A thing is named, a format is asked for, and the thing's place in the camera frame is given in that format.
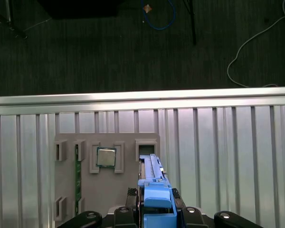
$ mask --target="aluminum rail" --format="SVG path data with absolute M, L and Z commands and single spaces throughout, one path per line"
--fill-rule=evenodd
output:
M 2 96 L 0 105 L 38 105 L 63 103 L 90 103 L 109 101 L 139 101 L 161 99 L 196 99 L 196 98 L 232 98 L 232 97 L 260 97 L 285 96 L 285 87 L 274 88 L 240 88 L 240 89 L 203 89 L 203 90 L 171 90 L 145 92 L 119 92 L 95 94 L 67 94 L 67 95 L 30 95 L 30 96 Z
M 0 115 L 285 105 L 284 88 L 0 97 Z

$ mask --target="corrugated metal wall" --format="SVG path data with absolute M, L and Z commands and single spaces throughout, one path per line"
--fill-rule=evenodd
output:
M 58 132 L 159 133 L 188 206 L 285 228 L 285 106 L 0 116 L 0 228 L 53 227 Z

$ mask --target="dark carpet floor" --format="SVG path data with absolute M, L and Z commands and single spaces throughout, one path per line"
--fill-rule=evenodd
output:
M 155 25 L 172 18 L 167 0 L 144 1 Z M 184 3 L 173 2 L 176 20 L 162 31 L 139 0 L 125 0 L 117 17 L 50 20 L 26 40 L 0 25 L 0 96 L 237 87 L 227 78 L 237 49 L 283 15 L 282 0 L 193 0 L 194 47 Z M 22 29 L 50 18 L 36 0 L 12 9 Z M 285 86 L 285 19 L 245 46 L 230 73 L 251 87 Z

